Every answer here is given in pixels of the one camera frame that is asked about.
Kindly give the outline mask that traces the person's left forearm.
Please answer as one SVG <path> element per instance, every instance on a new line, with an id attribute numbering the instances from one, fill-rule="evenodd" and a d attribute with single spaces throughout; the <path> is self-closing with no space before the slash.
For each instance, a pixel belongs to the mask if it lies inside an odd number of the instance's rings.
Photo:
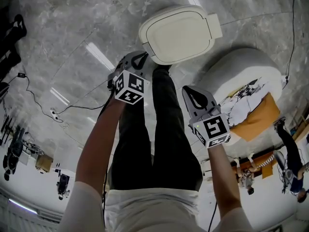
<path id="1" fill-rule="evenodd" d="M 125 103 L 112 98 L 92 129 L 80 155 L 76 182 L 83 182 L 103 194 L 106 170 L 117 125 Z"/>

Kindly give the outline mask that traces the person's leg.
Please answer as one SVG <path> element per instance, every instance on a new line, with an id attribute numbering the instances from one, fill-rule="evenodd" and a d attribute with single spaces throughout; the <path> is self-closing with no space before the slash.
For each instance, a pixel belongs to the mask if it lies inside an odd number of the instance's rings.
<path id="1" fill-rule="evenodd" d="M 152 185 L 151 143 L 144 100 L 126 104 L 119 121 L 119 142 L 109 170 L 110 189 L 146 189 Z"/>
<path id="2" fill-rule="evenodd" d="M 185 135 L 183 113 L 169 72 L 153 72 L 152 92 L 156 113 L 155 182 L 160 188 L 199 191 L 201 167 Z"/>

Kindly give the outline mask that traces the person's right forearm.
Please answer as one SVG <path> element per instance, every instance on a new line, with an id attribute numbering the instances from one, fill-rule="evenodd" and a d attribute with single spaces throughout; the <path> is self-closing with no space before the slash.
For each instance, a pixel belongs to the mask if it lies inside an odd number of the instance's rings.
<path id="1" fill-rule="evenodd" d="M 240 192 L 235 174 L 222 145 L 208 148 L 213 189 L 220 217 L 241 207 Z"/>

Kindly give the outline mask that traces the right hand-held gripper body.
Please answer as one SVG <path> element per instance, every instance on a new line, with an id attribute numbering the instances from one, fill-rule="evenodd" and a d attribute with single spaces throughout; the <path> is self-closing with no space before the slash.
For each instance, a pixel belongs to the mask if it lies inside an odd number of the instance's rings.
<path id="1" fill-rule="evenodd" d="M 189 90 L 195 90 L 207 97 L 206 109 L 199 110 L 193 106 L 188 96 Z M 189 127 L 193 134 L 206 148 L 224 143 L 230 135 L 229 125 L 226 115 L 221 113 L 221 107 L 213 95 L 196 86 L 183 86 L 182 96 L 190 116 Z"/>

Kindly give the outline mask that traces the white round pouf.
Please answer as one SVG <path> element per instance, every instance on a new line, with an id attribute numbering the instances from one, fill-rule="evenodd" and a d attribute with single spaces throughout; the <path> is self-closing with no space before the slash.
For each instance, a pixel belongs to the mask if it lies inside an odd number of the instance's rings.
<path id="1" fill-rule="evenodd" d="M 281 72 L 266 53 L 253 48 L 237 49 L 222 57 L 206 72 L 197 86 L 209 91 L 220 105 L 226 97 L 259 78 L 269 82 L 269 92 L 277 105 L 282 94 Z M 226 141 L 227 145 L 233 145 L 230 138 Z"/>

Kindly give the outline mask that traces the cream plastic trash bin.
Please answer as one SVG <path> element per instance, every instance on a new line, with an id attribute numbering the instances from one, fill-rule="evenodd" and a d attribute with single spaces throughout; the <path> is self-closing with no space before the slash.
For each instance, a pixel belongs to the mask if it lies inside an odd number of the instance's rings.
<path id="1" fill-rule="evenodd" d="M 172 65 L 203 55 L 222 36 L 218 15 L 208 14 L 197 5 L 165 8 L 139 28 L 143 48 L 160 65 Z"/>

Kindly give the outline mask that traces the orange cushion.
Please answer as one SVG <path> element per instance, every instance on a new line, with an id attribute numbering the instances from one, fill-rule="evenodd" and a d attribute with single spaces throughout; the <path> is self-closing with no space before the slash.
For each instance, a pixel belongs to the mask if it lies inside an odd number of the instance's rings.
<path id="1" fill-rule="evenodd" d="M 234 144 L 239 139 L 246 142 L 253 140 L 270 127 L 279 115 L 280 110 L 269 92 L 243 122 L 230 130 L 230 143 Z"/>

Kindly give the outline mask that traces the person's white shirt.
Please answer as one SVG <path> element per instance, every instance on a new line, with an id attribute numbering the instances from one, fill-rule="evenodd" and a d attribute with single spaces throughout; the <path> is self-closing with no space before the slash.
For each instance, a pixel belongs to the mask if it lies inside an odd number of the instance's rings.
<path id="1" fill-rule="evenodd" d="M 76 182 L 58 232 L 206 232 L 197 224 L 198 192 L 170 188 L 110 190 L 106 204 Z"/>

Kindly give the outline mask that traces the white black patterned cloth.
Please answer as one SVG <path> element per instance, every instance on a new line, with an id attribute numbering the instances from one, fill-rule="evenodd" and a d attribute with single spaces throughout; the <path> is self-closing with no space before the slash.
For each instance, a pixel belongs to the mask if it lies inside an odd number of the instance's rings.
<path id="1" fill-rule="evenodd" d="M 255 79 L 220 102 L 230 128 L 242 123 L 270 91 L 269 82 Z"/>

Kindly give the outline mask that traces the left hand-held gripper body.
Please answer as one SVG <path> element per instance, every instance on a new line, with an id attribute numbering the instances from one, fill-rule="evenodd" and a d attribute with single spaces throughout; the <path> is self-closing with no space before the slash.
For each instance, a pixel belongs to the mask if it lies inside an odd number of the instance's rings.
<path id="1" fill-rule="evenodd" d="M 134 51 L 125 55 L 114 72 L 108 76 L 107 88 L 117 100 L 135 104 L 144 97 L 150 83 L 146 79 L 149 67 L 146 62 L 141 70 L 135 70 L 131 65 L 131 59 L 141 53 L 146 52 Z"/>

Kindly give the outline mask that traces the person's left leg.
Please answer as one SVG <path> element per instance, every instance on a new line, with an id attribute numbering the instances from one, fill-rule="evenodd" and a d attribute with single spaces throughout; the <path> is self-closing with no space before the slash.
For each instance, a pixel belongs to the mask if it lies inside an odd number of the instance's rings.
<path id="1" fill-rule="evenodd" d="M 151 143 L 144 100 L 126 104 L 119 121 L 119 142 L 109 170 L 110 189 L 146 189 L 152 185 Z"/>

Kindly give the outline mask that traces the person's right leg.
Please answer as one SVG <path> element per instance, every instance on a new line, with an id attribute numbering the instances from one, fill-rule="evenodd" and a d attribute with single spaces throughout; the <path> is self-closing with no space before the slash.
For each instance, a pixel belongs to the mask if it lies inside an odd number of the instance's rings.
<path id="1" fill-rule="evenodd" d="M 169 72 L 153 72 L 152 92 L 156 113 L 155 182 L 160 188 L 199 191 L 201 167 L 185 135 L 183 113 Z"/>

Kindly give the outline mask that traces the black white machine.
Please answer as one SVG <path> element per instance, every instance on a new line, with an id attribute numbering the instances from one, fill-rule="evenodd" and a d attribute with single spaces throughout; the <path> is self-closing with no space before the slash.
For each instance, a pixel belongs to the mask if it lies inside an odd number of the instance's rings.
<path id="1" fill-rule="evenodd" d="M 25 129 L 17 125 L 12 142 L 8 148 L 7 155 L 5 155 L 3 158 L 3 168 L 5 170 L 4 179 L 6 181 L 9 181 L 10 175 L 14 174 L 16 171 L 19 158 L 23 151 L 24 133 L 25 133 Z"/>
<path id="2" fill-rule="evenodd" d="M 70 190 L 68 190 L 70 177 L 62 174 L 60 170 L 58 170 L 59 180 L 57 181 L 57 193 L 59 200 L 63 200 L 64 198 L 68 198 L 70 194 Z"/>

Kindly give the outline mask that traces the brown cardboard box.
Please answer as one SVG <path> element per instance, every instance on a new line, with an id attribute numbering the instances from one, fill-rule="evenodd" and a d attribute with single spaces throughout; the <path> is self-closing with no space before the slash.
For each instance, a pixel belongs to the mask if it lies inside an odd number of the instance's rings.
<path id="1" fill-rule="evenodd" d="M 39 155 L 36 160 L 35 168 L 41 174 L 50 172 L 53 158 L 48 155 Z"/>

